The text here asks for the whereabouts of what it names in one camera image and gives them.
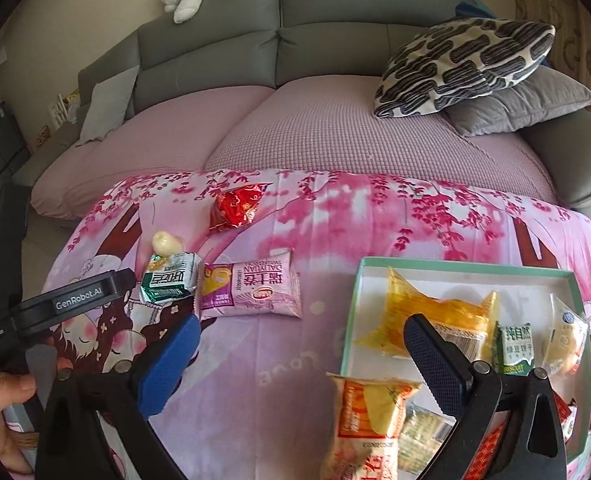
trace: screw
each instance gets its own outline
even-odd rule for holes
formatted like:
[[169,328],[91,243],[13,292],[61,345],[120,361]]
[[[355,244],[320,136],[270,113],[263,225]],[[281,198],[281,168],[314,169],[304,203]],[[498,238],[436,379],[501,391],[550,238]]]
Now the screw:
[[547,375],[546,370],[544,368],[535,368],[533,370],[533,374],[541,380],[545,380],[549,375]]
[[58,372],[58,381],[66,381],[71,377],[71,368],[63,368]]
[[486,361],[474,361],[473,369],[479,374],[488,374],[491,371],[491,367]]
[[131,361],[122,359],[122,361],[118,361],[116,363],[113,369],[117,371],[119,374],[125,374],[131,369]]

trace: pink snack package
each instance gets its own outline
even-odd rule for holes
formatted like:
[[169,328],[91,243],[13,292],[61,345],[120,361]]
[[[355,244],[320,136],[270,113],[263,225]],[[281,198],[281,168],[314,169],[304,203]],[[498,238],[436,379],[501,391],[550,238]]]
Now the pink snack package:
[[247,314],[302,317],[291,250],[254,262],[205,264],[198,285],[200,319]]

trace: floor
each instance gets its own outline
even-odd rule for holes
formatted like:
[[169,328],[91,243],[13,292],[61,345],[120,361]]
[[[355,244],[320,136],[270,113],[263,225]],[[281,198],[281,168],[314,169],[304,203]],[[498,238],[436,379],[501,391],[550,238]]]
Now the floor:
[[33,298],[42,292],[51,265],[73,234],[72,225],[29,212],[27,237],[22,243],[22,296]]

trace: pink floral tablecloth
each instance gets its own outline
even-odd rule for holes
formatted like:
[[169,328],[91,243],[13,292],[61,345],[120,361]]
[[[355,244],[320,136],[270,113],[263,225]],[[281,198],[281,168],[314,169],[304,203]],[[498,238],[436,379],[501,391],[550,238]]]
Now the pink floral tablecloth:
[[[271,183],[245,230],[208,233],[221,189]],[[109,269],[141,276],[151,239],[165,230],[207,262],[240,262],[294,249],[303,319],[263,315],[202,323],[197,357],[165,410],[150,419],[188,478],[310,480],[319,475],[333,419],[333,385],[364,256],[466,260],[576,273],[591,324],[591,222],[530,198],[450,182],[385,175],[265,170],[129,178],[83,219],[45,290]],[[130,296],[54,329],[75,368],[109,370],[158,340],[191,301],[166,308]],[[134,470],[102,421],[127,478]],[[570,479],[591,473],[591,430]]]

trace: red package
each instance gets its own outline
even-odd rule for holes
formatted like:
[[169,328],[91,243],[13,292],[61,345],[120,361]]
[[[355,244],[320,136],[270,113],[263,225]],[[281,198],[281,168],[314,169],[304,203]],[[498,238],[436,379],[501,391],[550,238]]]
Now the red package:
[[[560,422],[564,424],[571,416],[571,409],[556,392],[553,392],[553,398],[555,399],[555,407],[558,409]],[[464,480],[482,480],[482,478],[484,478],[496,447],[498,447],[498,442],[502,436],[506,423],[507,421],[504,421],[491,433],[486,434],[482,439],[482,444],[480,444],[478,452],[475,454],[469,469],[464,475]]]
[[253,222],[260,199],[269,184],[247,184],[216,196],[211,208],[209,231],[219,233]]

